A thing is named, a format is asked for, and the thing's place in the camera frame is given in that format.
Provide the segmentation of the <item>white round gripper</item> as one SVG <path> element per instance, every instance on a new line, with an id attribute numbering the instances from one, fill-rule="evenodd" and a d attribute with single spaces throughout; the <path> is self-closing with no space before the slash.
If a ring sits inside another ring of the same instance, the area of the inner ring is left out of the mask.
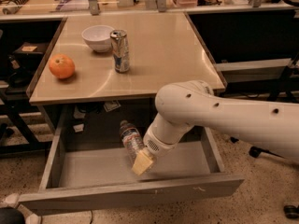
<path id="1" fill-rule="evenodd" d="M 136 175 L 143 175 L 155 162 L 154 156 L 162 157 L 175 148 L 178 141 L 172 139 L 159 139 L 154 132 L 154 126 L 150 125 L 144 135 L 143 142 L 146 148 L 140 150 L 135 158 L 132 171 Z"/>

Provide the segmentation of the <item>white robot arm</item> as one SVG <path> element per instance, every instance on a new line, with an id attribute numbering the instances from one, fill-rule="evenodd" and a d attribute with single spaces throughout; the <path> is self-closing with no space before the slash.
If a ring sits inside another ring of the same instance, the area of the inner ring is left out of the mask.
<path id="1" fill-rule="evenodd" d="M 133 171 L 142 175 L 195 126 L 208 127 L 299 162 L 299 105 L 221 98 L 201 80 L 171 83 L 155 96 L 157 115 Z"/>

